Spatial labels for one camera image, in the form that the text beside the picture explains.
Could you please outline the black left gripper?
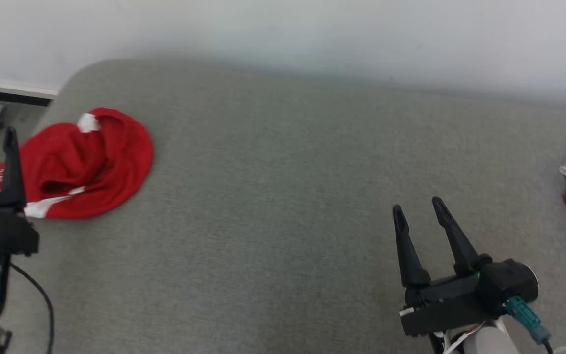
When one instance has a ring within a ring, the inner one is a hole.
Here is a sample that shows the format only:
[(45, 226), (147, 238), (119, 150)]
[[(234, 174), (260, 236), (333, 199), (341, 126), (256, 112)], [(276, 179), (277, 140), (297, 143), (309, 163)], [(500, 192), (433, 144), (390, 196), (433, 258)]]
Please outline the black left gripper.
[[(8, 127), (4, 135), (4, 170), (0, 189), (0, 210), (23, 210), (26, 195), (16, 130)], [(0, 211), (0, 250), (12, 255), (34, 255), (40, 247), (40, 234), (26, 219)]]

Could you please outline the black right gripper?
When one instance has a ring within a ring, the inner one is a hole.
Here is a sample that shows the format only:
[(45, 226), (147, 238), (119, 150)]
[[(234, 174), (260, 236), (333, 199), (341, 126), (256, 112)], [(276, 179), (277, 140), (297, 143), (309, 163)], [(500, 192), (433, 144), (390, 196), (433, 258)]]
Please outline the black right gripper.
[(400, 323), (407, 336), (445, 332), (496, 320), (506, 313), (504, 307), (485, 302), (483, 292), (478, 289), (479, 275), (470, 275), (490, 264), (492, 257), (475, 251), (440, 197), (433, 197), (432, 205), (438, 223), (445, 229), (449, 240), (456, 275), (469, 276), (453, 276), (431, 282), (409, 236), (409, 225), (403, 210), (400, 205), (393, 206), (400, 279), (402, 286), (406, 287), (406, 305), (400, 314)]

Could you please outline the red Bulls 23 shorts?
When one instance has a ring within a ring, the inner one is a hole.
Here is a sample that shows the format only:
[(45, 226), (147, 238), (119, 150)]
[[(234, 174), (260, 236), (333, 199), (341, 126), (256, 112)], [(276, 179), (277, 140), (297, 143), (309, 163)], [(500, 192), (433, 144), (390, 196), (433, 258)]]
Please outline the red Bulls 23 shorts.
[(144, 126), (96, 108), (75, 123), (55, 123), (19, 148), (26, 205), (35, 219), (92, 219), (135, 195), (153, 163)]

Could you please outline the white wall baseboard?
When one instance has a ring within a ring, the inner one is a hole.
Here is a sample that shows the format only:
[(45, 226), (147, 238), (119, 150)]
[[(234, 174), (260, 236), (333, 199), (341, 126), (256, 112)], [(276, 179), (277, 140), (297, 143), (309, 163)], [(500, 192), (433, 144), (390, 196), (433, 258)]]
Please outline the white wall baseboard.
[(58, 94), (58, 90), (0, 83), (0, 101), (4, 102), (48, 107)]

